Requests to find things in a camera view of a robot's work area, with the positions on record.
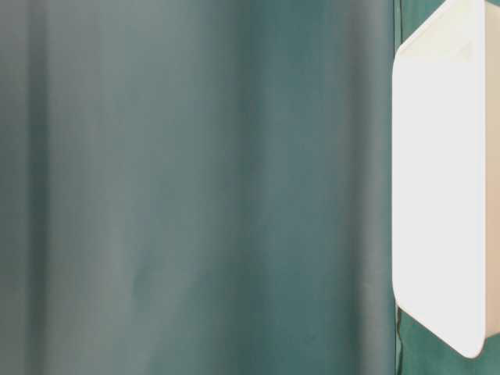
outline teal curtain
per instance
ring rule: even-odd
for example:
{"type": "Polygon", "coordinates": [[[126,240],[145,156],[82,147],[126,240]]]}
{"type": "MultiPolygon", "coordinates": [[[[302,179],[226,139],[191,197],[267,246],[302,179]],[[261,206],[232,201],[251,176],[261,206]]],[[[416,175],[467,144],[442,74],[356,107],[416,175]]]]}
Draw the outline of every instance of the teal curtain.
{"type": "Polygon", "coordinates": [[[395,371],[388,0],[0,4],[0,373],[395,371]]]}
{"type": "MultiPolygon", "coordinates": [[[[401,41],[416,30],[442,2],[442,0],[395,0],[395,47],[397,48],[401,41]]],[[[500,336],[488,339],[479,357],[466,359],[410,316],[400,312],[398,337],[398,374],[500,373],[500,336]]]]}

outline curtain fold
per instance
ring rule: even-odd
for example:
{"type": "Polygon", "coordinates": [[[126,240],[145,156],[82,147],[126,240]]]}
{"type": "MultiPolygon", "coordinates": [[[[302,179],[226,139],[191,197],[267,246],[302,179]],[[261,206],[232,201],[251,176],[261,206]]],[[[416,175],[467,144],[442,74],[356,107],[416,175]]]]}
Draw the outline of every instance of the curtain fold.
{"type": "Polygon", "coordinates": [[[390,1],[0,5],[0,372],[395,370],[390,1]]]}

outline dark green fabric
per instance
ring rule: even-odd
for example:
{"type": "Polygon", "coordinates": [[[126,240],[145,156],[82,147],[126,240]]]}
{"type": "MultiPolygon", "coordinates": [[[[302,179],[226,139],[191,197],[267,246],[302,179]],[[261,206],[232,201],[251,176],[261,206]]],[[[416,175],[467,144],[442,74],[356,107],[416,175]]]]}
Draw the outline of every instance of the dark green fabric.
{"type": "Polygon", "coordinates": [[[2,2],[0,373],[393,373],[392,14],[2,2]]]}
{"type": "MultiPolygon", "coordinates": [[[[404,41],[442,3],[441,0],[396,0],[401,17],[395,17],[395,30],[404,41]]],[[[486,341],[476,359],[466,359],[434,336],[413,318],[401,312],[398,322],[398,374],[402,375],[492,375],[500,373],[500,336],[486,341]]]]}

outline fabric background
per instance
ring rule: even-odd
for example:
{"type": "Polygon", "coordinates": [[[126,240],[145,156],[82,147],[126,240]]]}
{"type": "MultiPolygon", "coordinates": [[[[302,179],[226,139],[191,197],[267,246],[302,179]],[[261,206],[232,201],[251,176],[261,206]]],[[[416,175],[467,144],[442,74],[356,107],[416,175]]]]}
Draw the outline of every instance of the fabric background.
{"type": "MultiPolygon", "coordinates": [[[[404,41],[442,2],[441,0],[396,0],[395,48],[397,49],[400,42],[404,41]]],[[[398,374],[500,373],[500,336],[488,339],[478,358],[466,359],[404,312],[400,315],[398,333],[401,339],[398,343],[398,374]]]]}
{"type": "Polygon", "coordinates": [[[0,373],[393,373],[392,20],[3,1],[0,373]]]}

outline white plastic container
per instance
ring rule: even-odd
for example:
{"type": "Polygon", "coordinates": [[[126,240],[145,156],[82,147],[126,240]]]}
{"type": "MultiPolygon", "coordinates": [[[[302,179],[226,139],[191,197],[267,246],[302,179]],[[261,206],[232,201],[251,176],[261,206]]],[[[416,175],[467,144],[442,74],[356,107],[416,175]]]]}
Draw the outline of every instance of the white plastic container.
{"type": "Polygon", "coordinates": [[[392,111],[396,302],[473,358],[500,332],[500,7],[446,1],[396,54],[392,111]]]}

